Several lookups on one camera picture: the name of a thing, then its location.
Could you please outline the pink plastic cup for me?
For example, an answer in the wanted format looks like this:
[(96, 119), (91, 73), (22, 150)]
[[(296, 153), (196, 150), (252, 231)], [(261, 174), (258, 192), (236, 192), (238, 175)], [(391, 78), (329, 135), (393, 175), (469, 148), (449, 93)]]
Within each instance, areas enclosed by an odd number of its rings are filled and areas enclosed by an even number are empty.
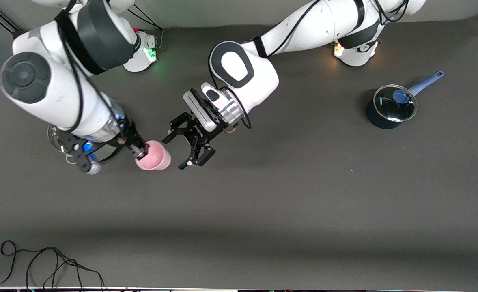
[(135, 159), (136, 165), (146, 171), (165, 170), (172, 161), (168, 150), (159, 141), (149, 140), (146, 142), (147, 154), (142, 159)]

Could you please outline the dark grey table mat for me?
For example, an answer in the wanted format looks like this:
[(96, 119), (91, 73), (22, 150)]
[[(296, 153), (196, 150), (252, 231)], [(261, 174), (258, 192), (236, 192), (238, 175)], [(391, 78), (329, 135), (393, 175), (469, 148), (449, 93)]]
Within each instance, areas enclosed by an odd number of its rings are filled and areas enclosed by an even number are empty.
[[(0, 96), (0, 244), (55, 246), (109, 286), (478, 291), (478, 17), (387, 26), (367, 65), (331, 47), (271, 58), (279, 87), (205, 166), (83, 174)], [(416, 115), (382, 129), (376, 90)], [(11, 259), (0, 254), (0, 281)]]

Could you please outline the dark blue saucepan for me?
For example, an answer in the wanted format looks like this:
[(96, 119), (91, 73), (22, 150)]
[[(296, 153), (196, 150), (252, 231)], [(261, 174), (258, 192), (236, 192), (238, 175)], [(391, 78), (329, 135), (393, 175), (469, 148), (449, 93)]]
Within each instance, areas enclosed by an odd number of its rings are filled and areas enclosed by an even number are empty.
[[(408, 88), (411, 90), (413, 95), (416, 97), (421, 91), (423, 91), (425, 88), (427, 88), (429, 85), (432, 85), (439, 79), (441, 79), (445, 73), (443, 71), (438, 71), (435, 72), (434, 74), (428, 76), (426, 79), (424, 79), (422, 82), (417, 83), (416, 85)], [(403, 122), (389, 122), (384, 120), (383, 118), (380, 118), (377, 116), (376, 112), (372, 109), (372, 107), (369, 105), (369, 102), (366, 107), (366, 116), (369, 122), (373, 124), (374, 126), (382, 129), (392, 129), (400, 126)]]

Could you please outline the glass lid with blue knob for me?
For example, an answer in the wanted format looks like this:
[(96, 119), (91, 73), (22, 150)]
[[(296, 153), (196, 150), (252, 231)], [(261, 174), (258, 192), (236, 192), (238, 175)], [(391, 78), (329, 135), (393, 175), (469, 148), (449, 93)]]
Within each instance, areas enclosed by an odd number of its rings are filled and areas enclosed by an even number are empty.
[(378, 117), (389, 122), (405, 122), (418, 110), (417, 100), (411, 90), (389, 84), (376, 90), (369, 105)]

